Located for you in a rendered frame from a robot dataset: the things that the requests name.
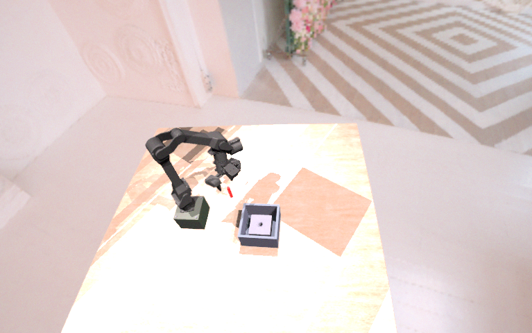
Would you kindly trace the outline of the white square plate with hole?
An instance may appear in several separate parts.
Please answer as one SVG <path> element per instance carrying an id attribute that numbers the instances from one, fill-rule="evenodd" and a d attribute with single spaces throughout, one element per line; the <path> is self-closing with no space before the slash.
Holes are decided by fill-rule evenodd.
<path id="1" fill-rule="evenodd" d="M 249 235 L 271 237 L 272 216 L 251 215 Z"/>

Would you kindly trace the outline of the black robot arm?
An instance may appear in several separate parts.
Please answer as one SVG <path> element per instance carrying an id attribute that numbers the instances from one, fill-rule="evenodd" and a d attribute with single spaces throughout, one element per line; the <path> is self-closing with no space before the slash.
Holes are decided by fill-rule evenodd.
<path id="1" fill-rule="evenodd" d="M 170 139 L 172 141 L 168 146 L 162 143 Z M 193 211 L 195 203 L 194 198 L 190 196 L 192 190 L 187 181 L 184 177 L 180 179 L 170 161 L 170 154 L 182 143 L 210 146 L 208 153 L 213 155 L 215 162 L 224 162 L 227 160 L 227 154 L 234 155 L 243 150 L 242 143 L 238 137 L 228 141 L 219 131 L 198 133 L 174 128 L 150 138 L 145 143 L 145 147 L 152 158 L 161 165 L 172 182 L 173 191 L 171 195 L 176 205 L 180 208 L 180 213 Z M 230 160 L 227 166 L 221 167 L 221 173 L 224 173 L 231 180 L 238 176 L 240 171 L 241 165 L 239 163 L 232 164 Z"/>

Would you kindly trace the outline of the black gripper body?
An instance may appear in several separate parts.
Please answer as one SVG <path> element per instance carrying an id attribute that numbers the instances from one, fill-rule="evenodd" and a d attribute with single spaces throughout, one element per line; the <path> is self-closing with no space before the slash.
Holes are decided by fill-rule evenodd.
<path id="1" fill-rule="evenodd" d="M 216 187 L 220 184 L 220 182 L 221 182 L 220 178 L 221 178 L 223 175 L 225 175 L 224 173 L 223 173 L 223 174 L 221 173 L 221 167 L 225 167 L 225 166 L 227 166 L 229 160 L 231 161 L 232 164 L 236 164 L 236 163 L 241 164 L 241 162 L 240 162 L 239 160 L 234 159 L 234 158 L 232 158 L 232 157 L 231 157 L 230 159 L 227 159 L 227 160 L 224 161 L 224 162 L 215 162 L 215 161 L 213 161 L 212 163 L 215 164 L 215 167 L 216 167 L 216 168 L 214 169 L 214 171 L 216 171 L 217 174 L 216 174 L 215 176 L 210 175 L 209 177 L 207 177 L 207 178 L 205 179 L 205 184 L 206 184 L 206 185 L 209 185 L 209 186 L 211 186 L 211 187 L 213 187 L 213 188 L 216 188 Z"/>

